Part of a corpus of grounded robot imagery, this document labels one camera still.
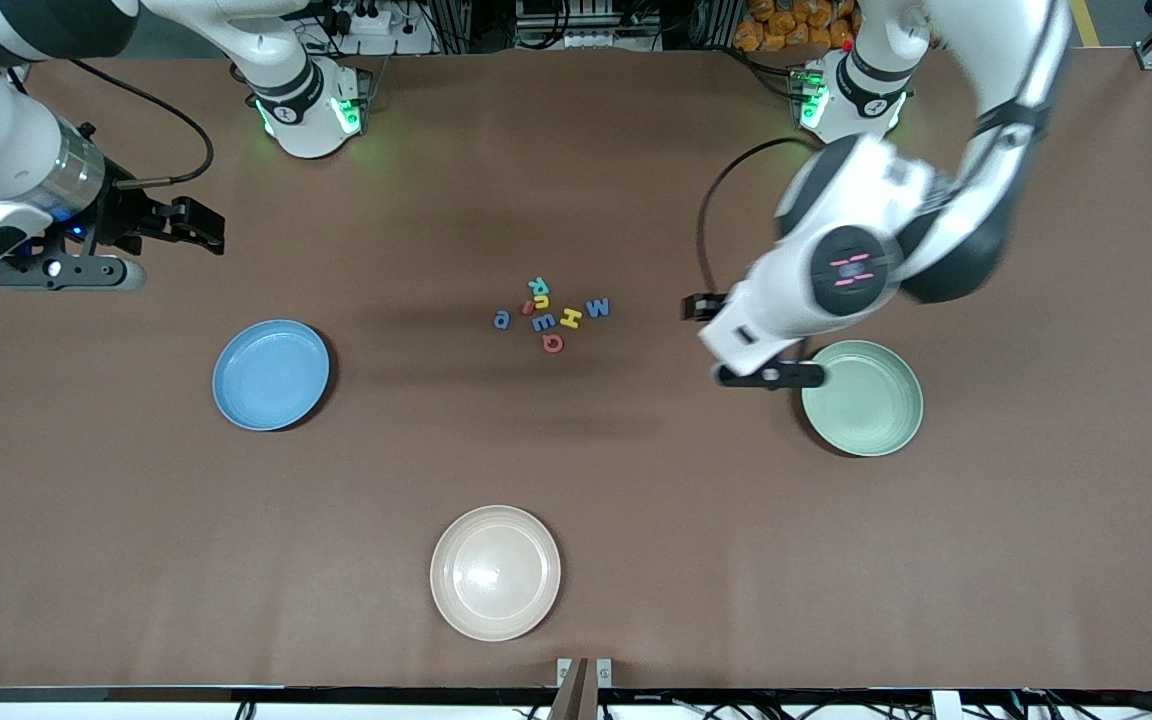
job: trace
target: table surface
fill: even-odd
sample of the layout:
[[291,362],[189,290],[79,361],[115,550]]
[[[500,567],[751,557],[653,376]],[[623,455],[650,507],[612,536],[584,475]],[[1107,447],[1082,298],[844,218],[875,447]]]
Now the table surface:
[[[215,137],[183,188],[223,258],[146,242],[138,293],[0,290],[0,684],[1152,685],[1152,73],[1081,50],[1009,258],[869,338],[927,414],[895,456],[820,450],[786,393],[722,389],[679,300],[696,205],[790,129],[723,56],[399,59],[367,136],[297,161],[218,61],[107,63]],[[68,65],[31,90],[141,176],[198,147]],[[949,169],[969,88],[925,61],[896,141]],[[721,282],[773,241],[805,151],[713,209]],[[156,194],[169,199],[170,191]],[[567,333],[492,327],[544,275]],[[316,418],[257,434],[210,393],[268,318],[338,353]],[[563,586],[526,637],[461,637],[429,593],[462,511],[524,507]]]

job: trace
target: plate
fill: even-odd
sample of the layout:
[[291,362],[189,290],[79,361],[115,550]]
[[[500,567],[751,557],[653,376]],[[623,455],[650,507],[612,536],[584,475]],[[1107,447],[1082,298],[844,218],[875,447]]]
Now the plate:
[[467,511],[439,538],[429,566],[434,605],[476,641],[517,638],[558,599],[562,566],[550,530],[530,511],[490,505]]
[[899,355],[874,342],[846,340],[813,357],[826,382],[803,391],[814,432],[839,450],[862,457],[905,447],[923,424],[923,388]]
[[319,333],[296,320],[265,320],[220,351],[211,396],[240,429],[285,429],[314,409],[329,373],[332,359]]

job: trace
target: green plate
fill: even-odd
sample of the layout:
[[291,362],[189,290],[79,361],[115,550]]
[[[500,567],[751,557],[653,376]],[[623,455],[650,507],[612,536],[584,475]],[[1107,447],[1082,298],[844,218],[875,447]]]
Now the green plate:
[[923,423],[923,388],[914,370],[886,347],[846,340],[813,357],[826,382],[803,391],[814,432],[839,450],[862,457],[905,447]]

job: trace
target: pile of orange blocks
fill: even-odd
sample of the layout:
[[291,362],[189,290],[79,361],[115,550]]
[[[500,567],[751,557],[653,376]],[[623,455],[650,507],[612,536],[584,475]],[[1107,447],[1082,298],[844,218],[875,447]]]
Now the pile of orange blocks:
[[[599,297],[599,300],[585,302],[585,313],[571,306],[563,306],[562,320],[554,320],[553,313],[537,314],[532,318],[536,311],[550,309],[550,285],[545,282],[544,278],[537,278],[535,281],[526,283],[526,288],[531,291],[531,300],[524,302],[520,311],[525,318],[531,318],[531,329],[540,333],[540,347],[550,355],[561,353],[564,343],[561,334],[545,331],[553,329],[556,325],[562,325],[562,327],[573,331],[579,329],[581,319],[585,318],[585,313],[589,313],[590,319],[605,318],[605,316],[612,314],[611,302],[605,297]],[[511,323],[513,318],[508,310],[498,310],[495,319],[492,320],[498,331],[508,331]]]
[[790,45],[842,47],[861,31],[855,0],[746,0],[732,46],[753,53]]

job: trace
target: plate rim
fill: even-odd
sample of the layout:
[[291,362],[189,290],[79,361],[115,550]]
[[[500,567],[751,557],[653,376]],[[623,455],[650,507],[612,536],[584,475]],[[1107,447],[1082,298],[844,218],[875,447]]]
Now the plate rim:
[[[538,526],[540,530],[544,530],[544,539],[545,541],[547,541],[545,543],[547,544],[547,547],[541,548],[541,551],[553,550],[553,571],[552,571],[554,578],[553,597],[548,598],[548,600],[544,604],[544,612],[540,612],[540,614],[536,616],[535,621],[531,621],[530,624],[526,624],[525,628],[522,628],[517,632],[508,634],[505,635],[503,637],[484,637],[484,635],[480,632],[470,632],[470,630],[467,630],[465,628],[463,628],[463,626],[457,624],[456,621],[453,621],[448,616],[448,611],[444,607],[444,600],[440,600],[440,597],[445,594],[448,596],[448,602],[450,602],[450,597],[454,593],[447,591],[444,591],[442,593],[439,592],[439,585],[440,585],[439,578],[442,577],[444,575],[442,571],[440,571],[440,566],[438,562],[439,553],[445,552],[445,546],[447,546],[448,538],[450,537],[452,532],[454,532],[454,530],[458,528],[462,528],[465,523],[468,523],[468,521],[472,520],[473,515],[486,515],[490,511],[506,511],[506,514],[521,516],[522,520],[532,521],[532,523],[535,523],[536,526]],[[554,538],[554,533],[550,531],[548,525],[545,525],[543,521],[532,515],[531,511],[526,511],[524,509],[521,509],[521,507],[516,507],[513,505],[502,505],[502,503],[484,505],[480,507],[475,507],[475,509],[472,510],[462,511],[462,514],[456,520],[453,520],[452,523],[444,530],[444,533],[438,537],[438,541],[434,544],[434,552],[431,553],[429,560],[429,592],[434,598],[434,607],[438,609],[438,614],[444,616],[445,623],[450,626],[453,630],[456,630],[456,632],[465,635],[467,638],[475,639],[478,642],[507,642],[521,638],[522,635],[526,635],[528,632],[531,632],[531,630],[535,630],[537,626],[544,623],[544,620],[548,617],[550,613],[554,609],[554,605],[556,605],[558,602],[558,593],[562,589],[562,579],[563,579],[562,552],[559,552],[558,550],[558,539]]]
[[852,450],[852,448],[844,447],[842,445],[838,445],[838,442],[833,441],[833,439],[831,437],[828,437],[826,433],[820,432],[820,427],[817,424],[817,420],[812,416],[812,409],[810,409],[810,404],[809,404],[808,399],[817,395],[817,393],[821,388],[805,388],[803,391],[803,393],[801,393],[801,396],[803,396],[803,414],[806,416],[808,424],[812,425],[812,430],[813,430],[813,432],[816,434],[818,434],[821,439],[824,439],[824,441],[828,442],[831,446],[836,447],[841,452],[846,452],[847,455],[852,455],[855,457],[882,457],[882,456],[892,455],[893,452],[901,450],[901,448],[904,448],[907,445],[909,445],[914,440],[914,438],[916,435],[918,435],[918,430],[923,427],[923,411],[924,411],[924,406],[925,406],[925,401],[924,401],[924,397],[923,397],[923,382],[918,381],[918,374],[916,374],[914,372],[914,367],[911,367],[909,365],[909,363],[905,363],[904,357],[901,357],[900,354],[897,354],[895,350],[892,350],[892,348],[887,347],[886,344],[878,343],[878,342],[870,341],[870,340],[859,340],[858,338],[855,338],[854,340],[840,340],[840,341],[836,341],[836,342],[832,342],[832,343],[829,343],[829,344],[820,348],[820,350],[818,350],[817,353],[814,353],[814,355],[812,357],[812,361],[814,363],[819,363],[820,366],[823,366],[824,369],[826,369],[827,372],[828,372],[828,367],[829,367],[828,363],[829,363],[829,361],[832,361],[832,358],[831,357],[826,357],[826,359],[819,361],[818,357],[820,356],[820,354],[827,353],[827,351],[846,353],[847,350],[849,350],[849,348],[859,348],[858,351],[852,351],[852,354],[854,355],[861,355],[861,356],[867,356],[871,361],[874,358],[874,355],[876,355],[872,351],[874,350],[874,348],[877,348],[877,350],[879,351],[879,354],[886,354],[887,356],[890,356],[893,359],[895,359],[896,363],[899,363],[899,367],[901,370],[904,370],[904,373],[909,377],[910,381],[914,381],[914,392],[915,392],[916,397],[918,397],[918,416],[916,416],[916,418],[915,418],[914,430],[911,430],[911,432],[909,433],[909,435],[907,435],[905,438],[902,438],[899,445],[896,445],[895,447],[892,447],[889,450],[885,450],[885,452],[857,452],[857,450]]
[[[312,402],[312,404],[309,406],[306,410],[303,411],[303,414],[297,415],[296,418],[293,418],[283,424],[271,425],[271,427],[263,427],[262,425],[250,425],[247,423],[241,423],[241,420],[234,418],[233,415],[229,415],[229,411],[225,409],[223,402],[220,402],[220,386],[221,386],[220,381],[221,377],[223,377],[223,370],[221,369],[221,365],[225,362],[225,357],[229,355],[229,351],[233,350],[234,346],[236,346],[238,341],[250,342],[250,340],[256,340],[256,338],[259,338],[262,335],[262,332],[267,329],[268,327],[287,327],[287,325],[291,325],[294,328],[305,331],[308,333],[308,336],[313,338],[317,347],[319,347],[320,350],[323,351],[323,382],[321,387],[317,388],[314,402]],[[314,328],[310,327],[310,325],[301,323],[300,320],[293,320],[291,318],[270,318],[267,320],[262,320],[260,323],[252,323],[251,325],[247,325],[245,328],[238,331],[237,334],[234,334],[234,338],[229,338],[229,342],[225,343],[225,347],[221,348],[220,355],[215,357],[215,364],[212,365],[211,369],[211,401],[214,402],[215,409],[220,410],[220,414],[223,415],[223,417],[227,420],[236,425],[236,427],[243,430],[252,430],[252,432],[270,432],[271,430],[290,427],[293,424],[296,424],[297,420],[301,420],[302,418],[305,418],[306,415],[311,414],[311,411],[314,410],[314,407],[319,404],[319,401],[323,400],[323,393],[326,392],[326,389],[328,388],[329,379],[332,379],[332,354],[329,354],[328,343],[326,343],[326,341],[323,340],[321,334],[319,334],[319,332],[317,332]]]

